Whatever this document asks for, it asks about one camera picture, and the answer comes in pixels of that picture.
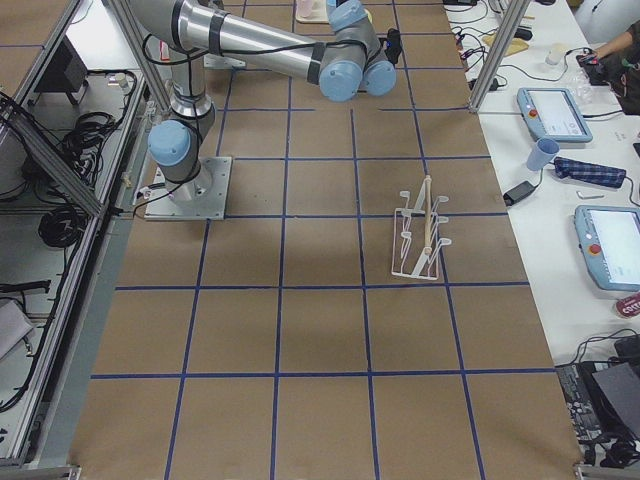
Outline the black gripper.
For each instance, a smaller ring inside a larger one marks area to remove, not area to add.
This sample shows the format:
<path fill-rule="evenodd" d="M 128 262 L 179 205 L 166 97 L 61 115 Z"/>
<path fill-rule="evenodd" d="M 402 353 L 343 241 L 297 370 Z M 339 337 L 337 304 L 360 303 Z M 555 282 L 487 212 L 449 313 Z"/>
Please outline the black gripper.
<path fill-rule="evenodd" d="M 391 64 L 397 64 L 402 54 L 402 39 L 398 29 L 390 28 L 385 37 L 385 55 Z"/>

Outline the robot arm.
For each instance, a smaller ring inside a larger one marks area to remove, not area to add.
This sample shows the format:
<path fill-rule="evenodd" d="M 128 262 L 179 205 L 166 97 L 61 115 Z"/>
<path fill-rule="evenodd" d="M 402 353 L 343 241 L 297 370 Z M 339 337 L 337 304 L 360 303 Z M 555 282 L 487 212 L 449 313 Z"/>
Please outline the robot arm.
<path fill-rule="evenodd" d="M 315 40 L 235 16 L 220 1 L 134 1 L 133 16 L 160 44 L 155 66 L 171 70 L 170 116 L 151 128 L 147 153 L 155 184 L 143 189 L 148 219 L 221 219 L 231 176 L 228 157 L 204 158 L 204 139 L 216 118 L 207 90 L 214 74 L 240 78 L 248 92 L 280 73 L 318 86 L 333 102 L 359 93 L 383 96 L 396 84 L 401 34 L 379 36 L 358 1 L 329 1 L 332 41 Z"/>

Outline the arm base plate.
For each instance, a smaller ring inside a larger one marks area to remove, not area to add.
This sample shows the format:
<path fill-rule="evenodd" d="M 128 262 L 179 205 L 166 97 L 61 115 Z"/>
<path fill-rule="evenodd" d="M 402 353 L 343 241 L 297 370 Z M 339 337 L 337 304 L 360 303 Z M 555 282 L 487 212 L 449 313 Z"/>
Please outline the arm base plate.
<path fill-rule="evenodd" d="M 144 218 L 154 221 L 223 220 L 232 169 L 232 158 L 206 157 L 200 159 L 199 175 L 180 186 L 169 183 L 154 189 L 149 195 Z"/>

